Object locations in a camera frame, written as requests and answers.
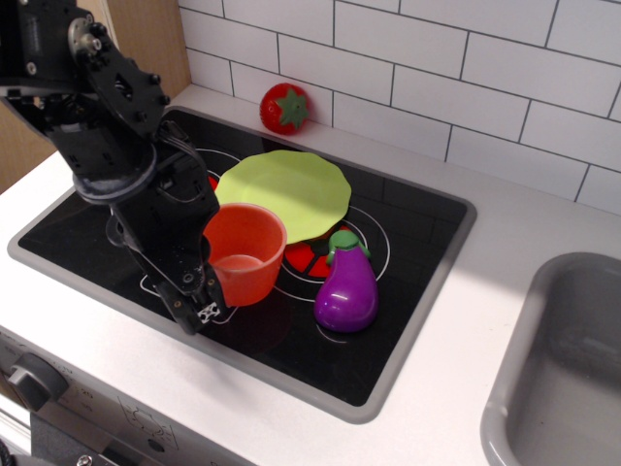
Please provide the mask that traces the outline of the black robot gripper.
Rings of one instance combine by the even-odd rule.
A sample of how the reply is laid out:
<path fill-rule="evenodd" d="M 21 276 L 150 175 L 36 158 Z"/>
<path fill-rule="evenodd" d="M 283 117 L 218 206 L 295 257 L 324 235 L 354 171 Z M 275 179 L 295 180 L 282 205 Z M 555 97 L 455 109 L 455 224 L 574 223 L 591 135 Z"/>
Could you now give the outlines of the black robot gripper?
<path fill-rule="evenodd" d="M 148 166 L 131 177 L 74 176 L 77 193 L 106 204 L 116 226 L 111 241 L 137 255 L 174 321 L 188 335 L 203 320 L 229 320 L 222 284 L 210 264 L 204 230 L 219 210 L 205 160 L 191 145 L 155 145 Z"/>

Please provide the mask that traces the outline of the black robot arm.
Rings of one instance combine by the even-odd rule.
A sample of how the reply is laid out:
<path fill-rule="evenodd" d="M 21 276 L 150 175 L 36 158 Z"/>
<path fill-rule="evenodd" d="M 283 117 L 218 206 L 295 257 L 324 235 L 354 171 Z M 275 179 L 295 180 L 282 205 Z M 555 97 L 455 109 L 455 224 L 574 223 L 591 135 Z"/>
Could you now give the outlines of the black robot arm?
<path fill-rule="evenodd" d="M 73 1 L 1 5 L 1 101 L 50 141 L 78 195 L 110 209 L 109 241 L 127 249 L 188 334 L 223 290 L 204 236 L 219 205 L 207 166 L 164 118 L 160 77 L 115 46 Z"/>

